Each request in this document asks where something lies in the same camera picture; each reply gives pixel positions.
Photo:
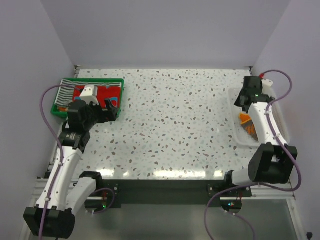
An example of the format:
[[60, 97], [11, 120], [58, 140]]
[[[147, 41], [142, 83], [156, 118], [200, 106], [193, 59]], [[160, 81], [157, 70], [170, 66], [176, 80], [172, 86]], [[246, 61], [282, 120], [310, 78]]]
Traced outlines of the red blue patterned towel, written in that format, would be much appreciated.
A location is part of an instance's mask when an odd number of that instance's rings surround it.
[[[105, 109], [106, 105], [104, 100], [105, 99], [110, 99], [112, 104], [119, 108], [121, 105], [121, 93], [122, 93], [122, 89], [120, 86], [115, 86], [115, 85], [95, 85], [98, 88], [98, 92], [97, 92], [97, 99], [99, 102], [99, 105]], [[83, 91], [85, 85], [77, 85], [74, 89], [73, 92], [73, 96], [72, 96], [72, 101], [76, 101], [76, 100], [81, 100], [80, 99], [80, 94]]]

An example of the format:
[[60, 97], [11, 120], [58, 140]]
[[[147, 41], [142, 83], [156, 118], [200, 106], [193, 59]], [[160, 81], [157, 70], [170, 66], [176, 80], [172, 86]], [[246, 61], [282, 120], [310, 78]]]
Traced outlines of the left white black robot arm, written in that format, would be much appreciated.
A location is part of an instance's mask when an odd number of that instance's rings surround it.
[[69, 105], [67, 120], [56, 138], [56, 159], [46, 186], [35, 206], [27, 207], [23, 214], [31, 233], [38, 239], [68, 239], [75, 228], [76, 215], [90, 195], [111, 194], [111, 202], [102, 202], [94, 214], [103, 213], [115, 202], [117, 194], [112, 188], [104, 187], [100, 172], [85, 171], [73, 189], [70, 185], [91, 138], [90, 130], [96, 124], [114, 122], [118, 111], [108, 98], [104, 106], [84, 100], [75, 100]]

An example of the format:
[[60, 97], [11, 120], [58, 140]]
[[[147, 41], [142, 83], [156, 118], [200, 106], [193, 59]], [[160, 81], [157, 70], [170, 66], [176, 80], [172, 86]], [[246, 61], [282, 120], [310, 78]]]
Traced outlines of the orange yellow patterned towel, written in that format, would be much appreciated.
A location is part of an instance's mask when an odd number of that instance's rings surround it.
[[258, 135], [256, 133], [256, 129], [251, 117], [247, 113], [240, 112], [238, 118], [240, 120], [240, 125], [242, 126], [242, 128], [247, 132], [249, 136], [251, 136], [256, 142], [258, 142]]

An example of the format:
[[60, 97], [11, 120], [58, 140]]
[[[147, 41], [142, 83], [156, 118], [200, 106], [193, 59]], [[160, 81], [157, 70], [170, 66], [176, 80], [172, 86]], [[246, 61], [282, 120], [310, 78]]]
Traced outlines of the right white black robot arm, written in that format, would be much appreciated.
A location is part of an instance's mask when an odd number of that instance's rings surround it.
[[276, 120], [272, 104], [275, 98], [266, 94], [271, 85], [258, 76], [246, 76], [234, 105], [249, 115], [255, 128], [259, 147], [246, 168], [229, 171], [223, 192], [235, 196], [241, 187], [250, 185], [287, 184], [296, 163], [298, 150], [288, 145]]

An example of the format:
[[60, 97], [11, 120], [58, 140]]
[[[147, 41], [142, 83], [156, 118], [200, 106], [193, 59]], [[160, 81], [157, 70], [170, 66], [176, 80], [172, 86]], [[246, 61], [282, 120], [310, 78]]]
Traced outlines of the green white striped towel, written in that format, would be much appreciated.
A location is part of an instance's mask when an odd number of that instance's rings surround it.
[[[70, 86], [79, 86], [79, 85], [97, 85], [97, 86], [118, 86], [121, 87], [121, 92], [124, 86], [124, 80], [121, 78], [111, 79], [111, 78], [97, 78], [97, 79], [89, 79], [89, 78], [65, 78], [61, 81], [62, 85], [70, 85]], [[73, 102], [73, 88], [69, 87], [60, 87], [58, 89], [58, 93], [55, 99], [54, 104], [58, 107], [67, 107], [69, 103]]]

